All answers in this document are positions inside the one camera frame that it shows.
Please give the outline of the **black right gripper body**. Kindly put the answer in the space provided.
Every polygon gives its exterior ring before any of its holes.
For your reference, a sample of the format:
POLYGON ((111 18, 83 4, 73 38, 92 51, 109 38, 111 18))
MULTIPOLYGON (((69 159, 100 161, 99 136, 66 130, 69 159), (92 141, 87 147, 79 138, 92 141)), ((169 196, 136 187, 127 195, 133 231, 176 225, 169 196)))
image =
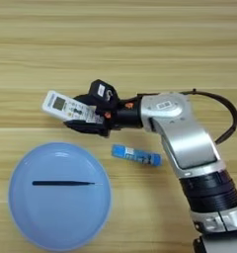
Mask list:
POLYGON ((138 96, 125 100, 121 100, 119 97, 107 100, 104 108, 106 129, 103 136, 109 136, 112 130, 143 128, 140 106, 141 98, 138 96))

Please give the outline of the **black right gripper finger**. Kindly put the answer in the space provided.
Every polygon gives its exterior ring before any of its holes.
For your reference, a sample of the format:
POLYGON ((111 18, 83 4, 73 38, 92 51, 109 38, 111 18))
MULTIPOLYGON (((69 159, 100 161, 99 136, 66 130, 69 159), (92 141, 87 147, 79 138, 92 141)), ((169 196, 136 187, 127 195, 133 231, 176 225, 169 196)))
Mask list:
POLYGON ((78 95, 78 96, 74 97, 74 100, 78 101, 82 104, 85 104, 87 106, 96 106, 97 105, 94 98, 88 94, 78 95))
POLYGON ((86 123, 78 120, 67 121, 64 124, 81 133, 97 134, 103 137, 107 137, 110 134, 110 130, 104 124, 86 123))

